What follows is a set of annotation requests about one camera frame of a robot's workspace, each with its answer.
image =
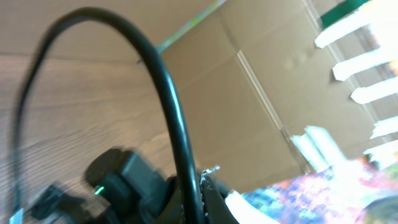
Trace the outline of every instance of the wood grain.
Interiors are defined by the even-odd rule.
[[[0,55],[2,220],[10,189],[9,118],[30,60]],[[87,190],[82,173],[113,146],[136,148],[165,175],[175,172],[163,112],[143,65],[49,59],[27,113],[22,150],[26,200],[56,180],[78,192]]]

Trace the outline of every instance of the green tape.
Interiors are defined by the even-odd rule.
[[[357,10],[363,4],[367,3],[369,0],[346,0],[345,2],[337,5],[332,10],[321,16],[321,21],[323,28],[327,28],[330,25],[337,22],[339,19]]]

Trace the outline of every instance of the curved black cable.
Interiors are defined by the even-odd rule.
[[[30,70],[27,72],[24,83],[21,86],[16,110],[13,117],[13,129],[11,136],[10,150],[13,158],[12,171],[14,174],[14,202],[13,212],[17,212],[22,204],[21,189],[21,130],[24,108],[30,89],[35,81],[37,72],[49,50],[52,42],[69,27],[85,21],[99,21],[105,23],[119,31],[130,44],[138,51],[144,61],[158,92],[162,103],[167,127],[172,143],[177,176],[180,182],[182,202],[187,223],[204,223],[203,205],[201,201],[198,177],[195,170],[195,161],[190,146],[188,132],[185,126],[182,109],[178,100],[173,81],[167,71],[163,61],[160,59],[156,49],[135,28],[123,17],[107,11],[93,7],[84,7],[72,11],[71,13],[57,20],[47,31],[38,48],[37,55]]]

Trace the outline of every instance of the cardboard panel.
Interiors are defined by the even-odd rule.
[[[204,10],[212,0],[87,0],[23,1],[0,3],[0,52],[31,54],[46,28],[60,16],[83,6],[97,6],[126,17],[159,44]],[[62,35],[53,55],[63,58],[130,62],[130,46],[104,25],[80,24]]]
[[[328,49],[315,49],[316,36],[303,12],[244,53],[291,134],[314,125],[329,130],[342,148],[364,142],[373,124],[350,100],[349,83],[333,81],[336,61]]]
[[[234,53],[218,17],[211,14],[162,56],[177,88],[183,88]]]
[[[245,47],[304,7],[298,0],[228,0],[220,10],[238,45]]]
[[[236,57],[180,90],[180,99],[198,160],[220,165],[217,176],[232,187],[252,190],[299,175]]]

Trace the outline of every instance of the green led light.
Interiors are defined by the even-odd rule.
[[[104,187],[100,187],[99,189],[97,189],[94,194],[98,195],[99,193],[101,193],[101,191],[103,191],[105,188]]]

